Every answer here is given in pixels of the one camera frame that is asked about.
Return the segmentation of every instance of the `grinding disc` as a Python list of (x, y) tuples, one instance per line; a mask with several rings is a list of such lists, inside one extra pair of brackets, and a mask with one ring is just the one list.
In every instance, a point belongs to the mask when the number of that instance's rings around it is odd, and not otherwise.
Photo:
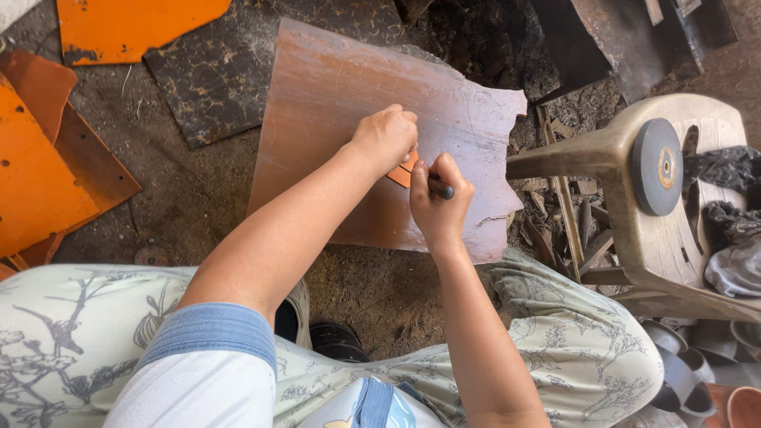
[(666, 216), (679, 202), (683, 178), (682, 145), (663, 118), (648, 120), (632, 147), (632, 184), (637, 202), (651, 216)]

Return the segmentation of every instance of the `patterned pants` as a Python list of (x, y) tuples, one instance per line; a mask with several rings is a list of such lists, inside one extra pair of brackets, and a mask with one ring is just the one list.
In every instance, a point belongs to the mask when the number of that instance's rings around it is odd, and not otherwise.
[[(486, 271), (552, 426), (610, 426), (655, 396), (661, 359), (624, 307), (513, 248)], [(0, 283), (0, 428), (100, 426), (195, 272), (58, 264)], [(447, 345), (356, 364), (275, 341), (275, 427), (296, 426), (361, 376), (407, 381), (466, 425)]]

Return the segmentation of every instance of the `beige plastic chair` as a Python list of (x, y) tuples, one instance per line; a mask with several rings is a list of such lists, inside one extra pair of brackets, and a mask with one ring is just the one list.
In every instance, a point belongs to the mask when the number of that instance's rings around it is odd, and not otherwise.
[[(761, 299), (728, 298), (704, 281), (711, 255), (702, 219), (695, 209), (690, 228), (683, 201), (667, 216), (650, 216), (637, 202), (630, 177), (630, 152), (640, 127), (662, 117), (680, 141), (697, 144), (697, 153), (746, 145), (740, 113), (709, 97), (675, 94), (640, 101), (608, 127), (508, 158), (507, 179), (581, 175), (603, 186), (613, 241), (621, 267), (591, 269), (583, 283), (634, 285), (614, 297), (634, 315), (761, 321)], [(698, 182), (695, 204), (726, 200), (745, 208), (739, 193)]]

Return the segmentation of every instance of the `marker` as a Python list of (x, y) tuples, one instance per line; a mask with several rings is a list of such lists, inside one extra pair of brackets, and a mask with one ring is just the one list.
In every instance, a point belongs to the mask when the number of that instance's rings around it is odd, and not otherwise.
[(431, 189), (431, 192), (446, 200), (454, 198), (454, 189), (452, 186), (440, 182), (437, 175), (430, 174), (428, 176), (428, 188)]

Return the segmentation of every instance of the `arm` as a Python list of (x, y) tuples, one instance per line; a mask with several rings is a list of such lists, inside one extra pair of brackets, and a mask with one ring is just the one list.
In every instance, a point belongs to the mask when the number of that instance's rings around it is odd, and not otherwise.
[(394, 104), (365, 117), (325, 165), (257, 210), (204, 260), (179, 308), (229, 302), (275, 311), (370, 187), (414, 150), (417, 116)]
[[(443, 200), (428, 174), (454, 188)], [(462, 241), (473, 185), (448, 153), (412, 169), (410, 206), (441, 278), (444, 330), (454, 377), (472, 426), (545, 426), (549, 421), (521, 355), (494, 310)]]

